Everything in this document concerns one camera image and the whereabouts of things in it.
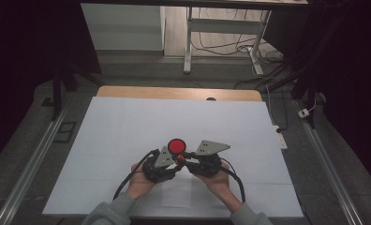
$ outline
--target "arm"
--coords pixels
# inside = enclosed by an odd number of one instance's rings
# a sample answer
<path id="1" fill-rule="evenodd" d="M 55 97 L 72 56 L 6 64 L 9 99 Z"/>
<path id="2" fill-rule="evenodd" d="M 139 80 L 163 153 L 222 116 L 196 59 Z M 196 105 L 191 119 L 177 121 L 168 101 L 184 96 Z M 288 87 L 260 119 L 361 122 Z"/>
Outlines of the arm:
<path id="1" fill-rule="evenodd" d="M 229 169 L 227 163 L 222 162 L 222 166 Z M 263 214 L 256 214 L 245 203 L 241 203 L 230 189 L 229 175 L 225 172 L 218 172 L 214 177 L 207 178 L 196 175 L 206 187 L 216 195 L 230 210 L 230 219 L 234 225 L 272 225 L 270 220 Z"/>
<path id="2" fill-rule="evenodd" d="M 110 204 L 102 202 L 93 210 L 83 221 L 82 225 L 112 225 L 130 224 L 130 210 L 137 199 L 150 192 L 154 183 L 145 178 L 140 166 L 129 181 L 129 186 L 125 193 L 120 193 Z"/>

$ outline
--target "gray sleeve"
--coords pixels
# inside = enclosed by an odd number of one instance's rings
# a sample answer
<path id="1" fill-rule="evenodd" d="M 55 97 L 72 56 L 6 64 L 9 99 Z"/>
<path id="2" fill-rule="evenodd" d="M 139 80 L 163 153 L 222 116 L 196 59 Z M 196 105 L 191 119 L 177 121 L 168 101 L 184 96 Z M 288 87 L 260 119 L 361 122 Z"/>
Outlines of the gray sleeve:
<path id="1" fill-rule="evenodd" d="M 246 203 L 230 219 L 234 225 L 273 225 L 264 213 L 256 214 Z"/>
<path id="2" fill-rule="evenodd" d="M 82 225 L 128 225 L 130 210 L 135 202 L 128 194 L 120 193 L 112 203 L 100 203 Z"/>

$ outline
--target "aluminum rail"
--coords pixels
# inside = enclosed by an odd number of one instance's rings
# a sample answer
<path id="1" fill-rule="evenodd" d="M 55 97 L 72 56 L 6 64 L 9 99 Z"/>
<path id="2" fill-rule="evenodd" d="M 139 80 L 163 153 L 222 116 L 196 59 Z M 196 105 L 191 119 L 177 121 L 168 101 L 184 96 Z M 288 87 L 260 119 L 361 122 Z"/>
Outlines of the aluminum rail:
<path id="1" fill-rule="evenodd" d="M 35 175 L 37 174 L 37 170 L 39 169 L 43 158 L 45 158 L 45 155 L 49 147 L 51 146 L 56 131 L 60 127 L 64 117 L 67 114 L 68 105 L 70 104 L 72 98 L 72 93 L 66 94 L 62 111 L 57 115 L 56 120 L 51 121 L 48 125 L 48 128 L 46 129 L 41 141 L 39 142 L 39 145 L 28 160 L 28 163 L 22 171 L 19 180 L 7 197 L 7 201 L 0 211 L 0 225 L 10 224 L 14 216 L 16 215 L 16 212 L 19 209 L 20 204 L 22 203 L 22 199 L 24 198 Z"/>
<path id="2" fill-rule="evenodd" d="M 293 101 L 297 111 L 302 110 L 297 101 Z M 315 129 L 312 129 L 306 120 L 303 120 L 303 127 L 308 139 L 312 143 L 314 150 L 318 156 L 320 164 L 328 177 L 329 183 L 332 186 L 334 194 L 337 196 L 339 203 L 344 211 L 344 215 L 350 225 L 363 225 L 361 216 L 358 213 L 354 202 L 352 201 L 347 189 L 344 187 L 330 157 L 328 156 L 325 147 L 320 141 L 319 135 Z"/>

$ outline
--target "red button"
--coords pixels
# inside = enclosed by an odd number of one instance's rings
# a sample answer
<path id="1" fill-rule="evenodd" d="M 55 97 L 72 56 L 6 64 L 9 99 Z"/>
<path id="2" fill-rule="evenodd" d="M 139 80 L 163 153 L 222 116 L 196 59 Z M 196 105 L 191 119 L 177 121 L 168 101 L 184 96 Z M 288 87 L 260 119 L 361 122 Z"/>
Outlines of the red button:
<path id="1" fill-rule="evenodd" d="M 181 139 L 173 139 L 168 143 L 168 149 L 173 154 L 180 154 L 186 150 L 186 143 Z"/>

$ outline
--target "human hand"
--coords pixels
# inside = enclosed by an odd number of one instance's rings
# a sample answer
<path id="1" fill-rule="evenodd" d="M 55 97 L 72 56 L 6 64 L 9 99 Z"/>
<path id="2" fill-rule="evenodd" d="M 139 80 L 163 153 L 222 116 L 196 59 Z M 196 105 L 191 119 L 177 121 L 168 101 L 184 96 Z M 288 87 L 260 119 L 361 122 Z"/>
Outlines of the human hand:
<path id="1" fill-rule="evenodd" d="M 132 165 L 132 171 L 136 168 L 137 164 Z M 134 200 L 144 196 L 156 185 L 149 181 L 141 170 L 142 165 L 136 170 L 132 178 L 130 178 L 129 186 L 126 193 Z"/>
<path id="2" fill-rule="evenodd" d="M 223 161 L 221 162 L 221 166 L 227 170 L 230 168 L 229 164 Z M 195 176 L 197 176 L 216 196 L 220 193 L 230 191 L 229 175 L 226 172 L 218 171 L 213 177 L 205 177 L 197 174 L 195 174 Z"/>
<path id="3" fill-rule="evenodd" d="M 223 161 L 221 161 L 221 166 L 227 170 L 230 168 L 230 166 Z M 214 193 L 232 213 L 241 208 L 242 203 L 232 193 L 230 189 L 229 175 L 226 172 L 219 171 L 216 175 L 210 178 L 196 174 L 195 176 L 205 183 L 206 187 L 208 187 L 209 190 Z"/>

